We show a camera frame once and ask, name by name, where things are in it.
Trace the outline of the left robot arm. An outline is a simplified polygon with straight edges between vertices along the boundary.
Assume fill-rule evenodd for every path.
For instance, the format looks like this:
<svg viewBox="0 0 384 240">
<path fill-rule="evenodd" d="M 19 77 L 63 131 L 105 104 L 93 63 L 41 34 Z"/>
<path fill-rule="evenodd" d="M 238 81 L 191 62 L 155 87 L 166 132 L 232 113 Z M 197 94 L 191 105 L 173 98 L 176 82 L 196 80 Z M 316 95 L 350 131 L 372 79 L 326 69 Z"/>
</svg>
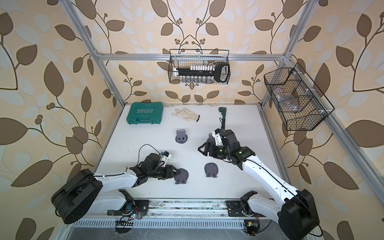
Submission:
<svg viewBox="0 0 384 240">
<path fill-rule="evenodd" d="M 149 178 L 168 180 L 180 175 L 180 170 L 167 161 L 171 154 L 149 154 L 144 161 L 121 173 L 95 174 L 84 169 L 72 177 L 51 198 L 55 213 L 70 225 L 88 213 L 111 212 L 134 216 L 139 208 L 128 188 L 135 188 Z"/>
</svg>

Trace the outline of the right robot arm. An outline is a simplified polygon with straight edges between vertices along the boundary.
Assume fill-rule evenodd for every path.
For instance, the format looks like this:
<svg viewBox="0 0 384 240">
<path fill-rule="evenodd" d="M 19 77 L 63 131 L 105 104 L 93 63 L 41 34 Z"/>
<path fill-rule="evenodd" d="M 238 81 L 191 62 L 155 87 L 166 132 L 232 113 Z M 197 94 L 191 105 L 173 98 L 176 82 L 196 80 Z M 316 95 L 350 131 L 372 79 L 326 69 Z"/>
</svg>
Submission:
<svg viewBox="0 0 384 240">
<path fill-rule="evenodd" d="M 245 215 L 264 215 L 279 224 L 290 240 L 301 240 L 320 226 L 313 195 L 308 190 L 299 191 L 271 171 L 254 151 L 241 146 L 232 130 L 216 129 L 198 151 L 237 166 L 271 195 L 268 199 L 256 191 L 244 194 L 241 208 Z"/>
</svg>

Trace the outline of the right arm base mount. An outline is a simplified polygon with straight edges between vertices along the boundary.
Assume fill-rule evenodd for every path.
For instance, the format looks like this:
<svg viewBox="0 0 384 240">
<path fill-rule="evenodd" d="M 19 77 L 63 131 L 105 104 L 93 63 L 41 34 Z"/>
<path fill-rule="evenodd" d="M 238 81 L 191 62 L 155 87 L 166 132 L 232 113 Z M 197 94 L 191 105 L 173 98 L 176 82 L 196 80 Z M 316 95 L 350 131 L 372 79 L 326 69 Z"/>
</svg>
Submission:
<svg viewBox="0 0 384 240">
<path fill-rule="evenodd" d="M 227 200 L 225 201 L 227 210 L 228 210 L 228 216 L 229 217 L 250 217 L 250 218 L 256 218 L 257 214 L 253 213 L 250 215 L 244 214 L 242 207 L 241 207 L 241 201 L 240 200 Z"/>
</svg>

